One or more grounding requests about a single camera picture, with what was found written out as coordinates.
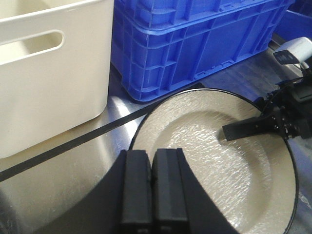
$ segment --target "metal surface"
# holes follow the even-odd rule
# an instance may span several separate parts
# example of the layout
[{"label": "metal surface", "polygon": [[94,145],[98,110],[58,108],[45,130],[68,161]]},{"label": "metal surface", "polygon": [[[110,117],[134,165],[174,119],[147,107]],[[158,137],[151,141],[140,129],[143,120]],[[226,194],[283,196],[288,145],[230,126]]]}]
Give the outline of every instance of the metal surface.
[{"label": "metal surface", "polygon": [[[276,89],[275,83],[301,73],[280,66],[267,50],[200,82],[205,87],[238,93],[250,100]],[[78,136],[142,109],[119,84],[112,68],[108,105],[97,118],[0,160],[0,172]],[[128,149],[142,117],[109,131],[0,183],[0,234],[105,234],[111,215],[105,193],[109,168],[121,149]],[[290,141],[299,173],[299,203],[290,234],[312,233],[312,140]]]}]

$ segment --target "blue crate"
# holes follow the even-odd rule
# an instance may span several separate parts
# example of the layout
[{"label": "blue crate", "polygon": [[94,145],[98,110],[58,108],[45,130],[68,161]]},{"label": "blue crate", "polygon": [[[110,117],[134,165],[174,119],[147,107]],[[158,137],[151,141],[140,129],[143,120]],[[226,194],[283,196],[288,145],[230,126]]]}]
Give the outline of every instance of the blue crate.
[{"label": "blue crate", "polygon": [[128,93],[150,101],[266,50],[291,3],[268,0],[161,31],[115,7],[111,61]]},{"label": "blue crate", "polygon": [[265,2],[268,0],[115,0],[115,7],[145,29],[163,30]]},{"label": "blue crate", "polygon": [[275,33],[285,40],[312,38],[312,17],[287,11],[276,27]]},{"label": "blue crate", "polygon": [[312,0],[297,0],[288,10],[312,17]]}]

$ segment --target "bin handle hole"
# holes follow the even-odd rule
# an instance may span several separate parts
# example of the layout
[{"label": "bin handle hole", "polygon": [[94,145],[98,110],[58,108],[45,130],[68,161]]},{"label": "bin handle hole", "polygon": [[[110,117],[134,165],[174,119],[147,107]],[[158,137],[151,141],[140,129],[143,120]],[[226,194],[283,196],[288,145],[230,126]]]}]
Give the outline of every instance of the bin handle hole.
[{"label": "bin handle hole", "polygon": [[0,42],[0,65],[55,50],[63,44],[64,36],[60,31]]}]

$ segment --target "plastic container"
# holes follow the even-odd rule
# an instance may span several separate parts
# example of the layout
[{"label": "plastic container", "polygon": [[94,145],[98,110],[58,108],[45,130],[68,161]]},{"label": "plastic container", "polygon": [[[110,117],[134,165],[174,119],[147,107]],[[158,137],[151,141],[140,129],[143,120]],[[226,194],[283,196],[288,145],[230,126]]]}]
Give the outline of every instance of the plastic container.
[{"label": "plastic container", "polygon": [[106,105],[113,0],[0,1],[0,158]]},{"label": "plastic container", "polygon": [[296,0],[288,10],[312,17],[312,0]]},{"label": "plastic container", "polygon": [[143,28],[162,30],[264,2],[267,0],[116,0],[115,7]]},{"label": "plastic container", "polygon": [[287,11],[275,32],[285,40],[300,37],[312,38],[312,17]]},{"label": "plastic container", "polygon": [[150,101],[266,50],[291,3],[268,0],[163,30],[115,7],[111,61],[128,93]]},{"label": "plastic container", "polygon": [[285,40],[312,38],[312,0],[297,0],[291,5],[275,32]]}]

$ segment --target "plate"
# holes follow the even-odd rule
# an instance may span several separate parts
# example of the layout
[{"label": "plate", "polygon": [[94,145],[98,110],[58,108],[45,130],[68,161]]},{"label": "plate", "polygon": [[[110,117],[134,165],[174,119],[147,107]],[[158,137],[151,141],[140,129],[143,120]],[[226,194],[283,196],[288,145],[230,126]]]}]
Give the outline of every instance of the plate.
[{"label": "plate", "polygon": [[238,95],[191,90],[156,107],[139,126],[131,148],[183,148],[197,180],[241,234],[283,234],[297,201],[295,165],[286,142],[263,134],[227,142],[222,126],[260,111]]}]

